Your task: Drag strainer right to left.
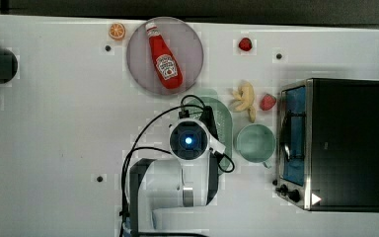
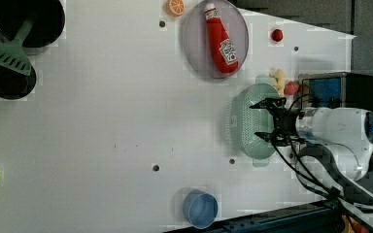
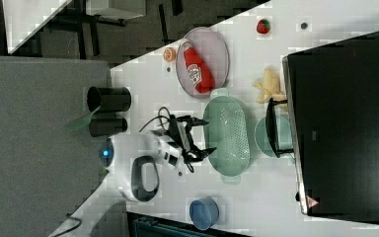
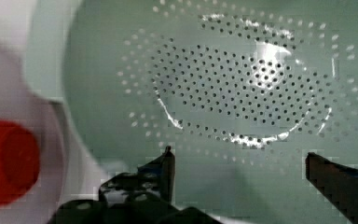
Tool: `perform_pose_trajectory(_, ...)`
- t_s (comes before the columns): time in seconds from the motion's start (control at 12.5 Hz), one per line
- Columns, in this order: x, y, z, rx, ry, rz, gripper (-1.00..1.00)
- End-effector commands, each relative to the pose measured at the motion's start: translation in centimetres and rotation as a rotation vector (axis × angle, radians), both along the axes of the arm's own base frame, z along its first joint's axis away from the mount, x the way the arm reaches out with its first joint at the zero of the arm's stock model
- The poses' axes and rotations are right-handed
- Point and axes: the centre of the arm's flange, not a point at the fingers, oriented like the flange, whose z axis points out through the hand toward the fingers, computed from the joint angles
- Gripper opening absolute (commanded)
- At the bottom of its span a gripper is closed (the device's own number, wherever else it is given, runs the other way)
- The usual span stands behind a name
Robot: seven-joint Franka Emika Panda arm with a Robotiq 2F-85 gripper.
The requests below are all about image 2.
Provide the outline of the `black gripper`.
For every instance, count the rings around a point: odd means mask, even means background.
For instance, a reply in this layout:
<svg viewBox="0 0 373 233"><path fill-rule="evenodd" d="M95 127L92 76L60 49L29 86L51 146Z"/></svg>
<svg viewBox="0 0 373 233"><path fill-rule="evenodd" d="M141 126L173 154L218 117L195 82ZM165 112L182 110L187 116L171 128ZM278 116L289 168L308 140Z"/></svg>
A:
<svg viewBox="0 0 373 233"><path fill-rule="evenodd" d="M272 133L255 132L255 135L272 146L287 146L291 140L298 139L295 122L299 112L297 110L286 110L287 99L265 98L256 104L251 105L251 109L265 109L273 111L274 130Z"/></svg>

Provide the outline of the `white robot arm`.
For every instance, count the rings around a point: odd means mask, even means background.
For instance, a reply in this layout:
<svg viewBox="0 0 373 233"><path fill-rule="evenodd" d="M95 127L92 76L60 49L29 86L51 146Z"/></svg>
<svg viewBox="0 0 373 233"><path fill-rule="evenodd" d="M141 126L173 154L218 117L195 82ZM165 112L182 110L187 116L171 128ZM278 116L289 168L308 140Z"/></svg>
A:
<svg viewBox="0 0 373 233"><path fill-rule="evenodd" d="M302 146L289 168L309 191L337 203L373 233L373 193L357 182L368 172L373 155L373 112L357 108L286 108L286 98L265 98L252 109L273 117L270 132L256 136L275 150Z"/></svg>

